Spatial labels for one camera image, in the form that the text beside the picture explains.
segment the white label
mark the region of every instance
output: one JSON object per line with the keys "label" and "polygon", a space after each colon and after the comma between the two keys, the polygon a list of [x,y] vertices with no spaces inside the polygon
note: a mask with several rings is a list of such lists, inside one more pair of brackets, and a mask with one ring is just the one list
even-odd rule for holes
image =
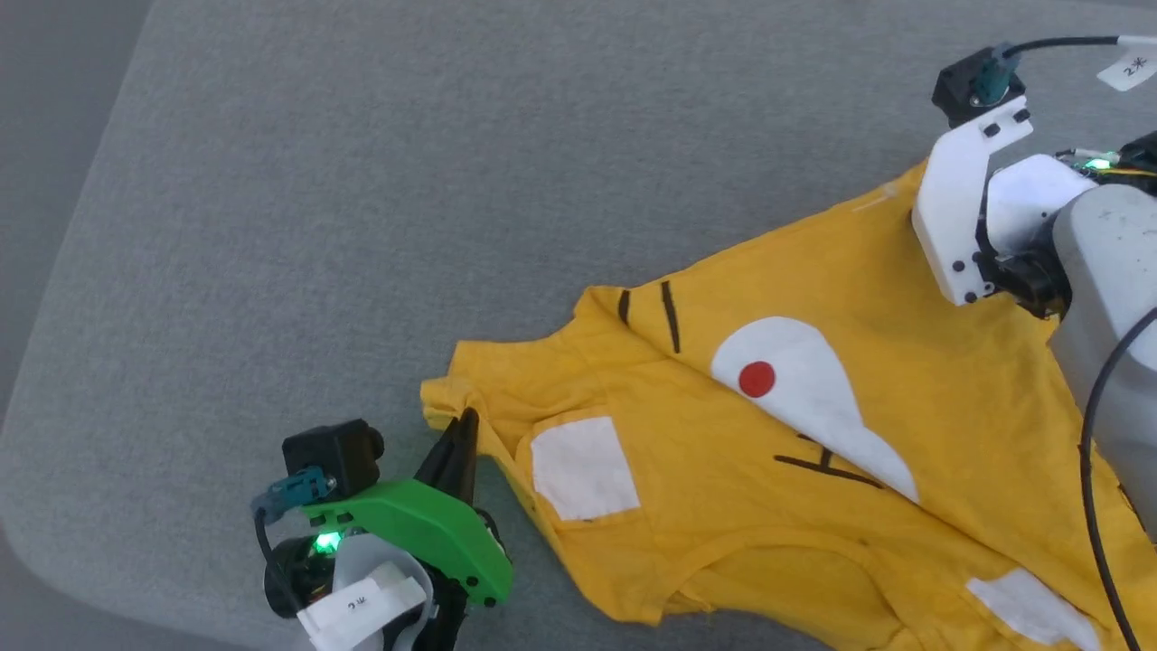
{"label": "white label", "polygon": [[359,608],[367,607],[378,599],[382,591],[374,579],[364,578],[318,600],[305,609],[314,617],[317,628],[325,629],[351,613],[356,613]]}
{"label": "white label", "polygon": [[1157,73],[1157,47],[1133,46],[1126,50],[1125,56],[1117,62],[1101,71],[1097,79],[1125,93],[1141,86],[1155,73]]}
{"label": "white label", "polygon": [[[389,570],[378,568],[370,578],[346,586],[297,614],[318,651],[348,651],[374,631],[426,604],[426,591],[413,577]],[[392,583],[382,586],[375,578]]]}

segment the black stripe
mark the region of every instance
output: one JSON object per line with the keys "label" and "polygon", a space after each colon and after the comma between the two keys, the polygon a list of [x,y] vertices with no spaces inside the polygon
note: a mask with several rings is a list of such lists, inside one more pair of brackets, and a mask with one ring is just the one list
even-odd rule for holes
{"label": "black stripe", "polygon": [[627,313],[631,312],[631,289],[622,289],[619,294],[619,318],[627,323]]}
{"label": "black stripe", "polygon": [[679,317],[675,313],[675,299],[671,298],[671,281],[663,280],[663,309],[666,310],[666,324],[671,328],[671,348],[679,353]]}

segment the gray fabric surface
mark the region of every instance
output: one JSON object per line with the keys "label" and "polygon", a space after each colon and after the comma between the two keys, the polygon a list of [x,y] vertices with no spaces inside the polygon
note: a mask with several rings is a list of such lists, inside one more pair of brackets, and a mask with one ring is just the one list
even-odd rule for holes
{"label": "gray fabric surface", "polygon": [[[588,283],[891,178],[943,128],[936,71],[985,43],[1141,25],[1054,0],[160,0],[0,436],[0,519],[69,594],[277,648],[245,505],[282,437],[361,416],[412,473],[455,341],[546,335]],[[1088,54],[1026,62],[1022,153],[1157,126],[1157,90]],[[462,649],[816,648],[743,614],[611,622],[492,468],[478,496],[517,579]]]}

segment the white patch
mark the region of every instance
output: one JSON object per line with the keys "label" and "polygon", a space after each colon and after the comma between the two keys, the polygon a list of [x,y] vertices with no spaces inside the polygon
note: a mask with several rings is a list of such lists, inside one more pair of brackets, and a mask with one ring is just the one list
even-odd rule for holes
{"label": "white patch", "polygon": [[971,579],[968,591],[1010,629],[1033,642],[1051,646],[1067,639],[1081,651],[1100,650],[1088,617],[1024,568],[992,582]]}
{"label": "white patch", "polygon": [[639,494],[610,417],[563,423],[530,443],[535,490],[559,518],[590,520],[639,509]]}
{"label": "white patch", "polygon": [[[762,395],[751,395],[740,389],[740,375],[758,363],[771,365],[774,384]],[[887,442],[864,427],[843,365],[824,335],[811,325],[782,316],[744,325],[715,352],[712,377],[789,428],[920,503],[908,465]]]}

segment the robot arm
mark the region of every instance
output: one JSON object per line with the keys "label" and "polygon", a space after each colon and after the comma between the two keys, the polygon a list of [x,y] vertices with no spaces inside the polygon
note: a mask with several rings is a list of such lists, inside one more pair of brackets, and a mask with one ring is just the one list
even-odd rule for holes
{"label": "robot arm", "polygon": [[[1157,199],[1046,155],[989,179],[989,156],[1031,132],[1020,96],[944,134],[913,225],[952,303],[1005,291],[1061,317],[1049,348],[1083,409],[1110,353],[1157,305]],[[1098,450],[1157,541],[1157,330],[1129,347],[1100,401]]]}

